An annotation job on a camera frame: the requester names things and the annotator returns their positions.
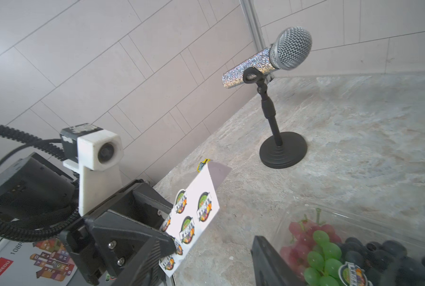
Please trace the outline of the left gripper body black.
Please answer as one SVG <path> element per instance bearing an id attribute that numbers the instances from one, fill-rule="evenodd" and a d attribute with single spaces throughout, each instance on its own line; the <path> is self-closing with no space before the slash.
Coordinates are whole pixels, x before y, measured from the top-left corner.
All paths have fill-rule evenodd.
<path id="1" fill-rule="evenodd" d="M 121 188 L 63 230 L 59 238 L 85 281 L 105 274 L 114 286 L 169 285 L 159 266 L 173 254 L 173 237 L 160 230 L 173 204 L 142 180 Z"/>

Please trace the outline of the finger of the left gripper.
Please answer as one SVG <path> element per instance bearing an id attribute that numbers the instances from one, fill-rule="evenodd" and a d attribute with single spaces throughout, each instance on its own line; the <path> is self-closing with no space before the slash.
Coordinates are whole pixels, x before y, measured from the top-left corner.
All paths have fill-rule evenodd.
<path id="1" fill-rule="evenodd" d="M 97 277 L 108 273 L 116 286 L 155 286 L 164 280 L 158 262 L 175 252 L 171 237 L 160 231 L 164 222 L 158 211 L 128 215 L 107 210 L 85 220 L 92 240 L 92 258 L 98 262 Z"/>

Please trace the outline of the white sticker sheet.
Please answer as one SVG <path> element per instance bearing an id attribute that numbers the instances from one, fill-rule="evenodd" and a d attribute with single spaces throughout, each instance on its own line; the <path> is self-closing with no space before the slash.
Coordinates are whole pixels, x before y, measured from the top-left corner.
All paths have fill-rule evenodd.
<path id="1" fill-rule="evenodd" d="M 228 166 L 208 161 L 190 185 L 177 193 L 174 206 L 160 227 L 175 245 L 174 253 L 162 255 L 159 260 L 166 276 L 173 276 L 219 212 L 216 190 L 230 171 Z"/>

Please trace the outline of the round fruit sticker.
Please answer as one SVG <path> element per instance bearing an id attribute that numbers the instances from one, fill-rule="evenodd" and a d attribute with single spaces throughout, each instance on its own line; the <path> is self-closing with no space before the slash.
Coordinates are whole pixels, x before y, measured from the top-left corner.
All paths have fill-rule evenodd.
<path id="1" fill-rule="evenodd" d="M 354 263 L 346 262 L 338 270 L 341 286 L 372 286 L 363 269 Z"/>

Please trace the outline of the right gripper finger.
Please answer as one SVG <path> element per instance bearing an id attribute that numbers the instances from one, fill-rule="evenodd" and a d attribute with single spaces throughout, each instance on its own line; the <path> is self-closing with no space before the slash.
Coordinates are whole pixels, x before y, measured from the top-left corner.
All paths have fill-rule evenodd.
<path id="1" fill-rule="evenodd" d="M 250 253 L 257 286 L 294 286 L 294 273 L 265 237 L 254 237 Z"/>

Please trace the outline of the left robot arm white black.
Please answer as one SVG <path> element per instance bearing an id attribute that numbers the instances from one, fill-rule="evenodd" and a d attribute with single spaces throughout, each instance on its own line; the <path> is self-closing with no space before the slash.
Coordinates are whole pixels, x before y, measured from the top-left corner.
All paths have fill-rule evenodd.
<path id="1" fill-rule="evenodd" d="M 122 140 L 88 123 L 41 139 L 0 125 L 35 152 L 0 173 L 0 286 L 172 286 L 163 231 L 172 204 L 147 182 L 123 183 Z"/>

